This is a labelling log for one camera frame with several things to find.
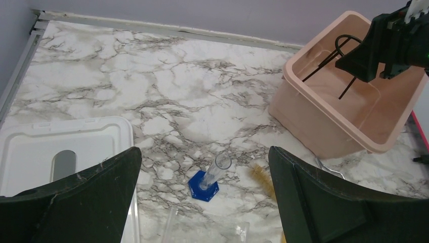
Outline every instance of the gray wall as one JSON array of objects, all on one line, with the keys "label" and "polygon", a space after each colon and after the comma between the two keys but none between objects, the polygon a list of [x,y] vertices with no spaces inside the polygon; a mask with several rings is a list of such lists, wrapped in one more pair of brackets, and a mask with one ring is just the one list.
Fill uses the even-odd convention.
[{"label": "gray wall", "polygon": [[25,0],[0,0],[0,95],[27,44],[34,21]]},{"label": "gray wall", "polygon": [[39,10],[139,20],[305,44],[346,10],[368,18],[407,0],[27,0]]}]

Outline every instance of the blue hexagonal base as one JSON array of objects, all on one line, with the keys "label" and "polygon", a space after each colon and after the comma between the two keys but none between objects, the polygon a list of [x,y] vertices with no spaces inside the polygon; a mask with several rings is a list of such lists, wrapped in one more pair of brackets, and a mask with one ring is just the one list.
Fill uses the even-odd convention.
[{"label": "blue hexagonal base", "polygon": [[191,190],[191,195],[195,199],[210,201],[214,195],[219,191],[218,183],[215,182],[211,187],[207,190],[201,190],[198,184],[201,182],[203,176],[205,175],[205,171],[198,171],[194,177],[189,180],[188,185]]}]

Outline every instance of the pink plastic bin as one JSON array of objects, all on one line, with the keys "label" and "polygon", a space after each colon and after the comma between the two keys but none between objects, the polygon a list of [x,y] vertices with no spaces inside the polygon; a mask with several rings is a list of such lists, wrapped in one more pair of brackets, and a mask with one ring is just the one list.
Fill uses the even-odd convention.
[{"label": "pink plastic bin", "polygon": [[[391,80],[356,80],[339,100],[353,76],[335,68],[336,60],[302,82],[334,51],[337,36],[351,34],[363,39],[369,26],[362,15],[345,12],[284,66],[285,81],[269,113],[319,158],[342,157],[363,149],[388,151],[427,82],[422,68],[411,67]],[[348,53],[356,46],[351,40],[341,50]]]}]

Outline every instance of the clear plastic tube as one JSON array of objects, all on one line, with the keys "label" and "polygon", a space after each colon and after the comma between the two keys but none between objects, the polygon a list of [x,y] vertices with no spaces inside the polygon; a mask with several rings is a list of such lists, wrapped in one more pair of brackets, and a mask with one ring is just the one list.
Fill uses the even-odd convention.
[{"label": "clear plastic tube", "polygon": [[218,154],[199,184],[201,190],[209,189],[211,185],[217,182],[218,179],[225,174],[231,164],[232,161],[228,155],[228,151],[225,150],[221,154]]}]

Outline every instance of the robotic arm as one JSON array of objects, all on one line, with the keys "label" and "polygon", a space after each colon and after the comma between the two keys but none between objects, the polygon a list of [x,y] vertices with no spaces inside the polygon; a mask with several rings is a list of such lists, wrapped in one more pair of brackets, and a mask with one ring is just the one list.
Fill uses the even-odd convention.
[{"label": "robotic arm", "polygon": [[339,58],[335,66],[364,82],[377,76],[391,79],[410,66],[429,73],[429,0],[412,0],[391,14],[372,20],[369,31],[355,49]]}]

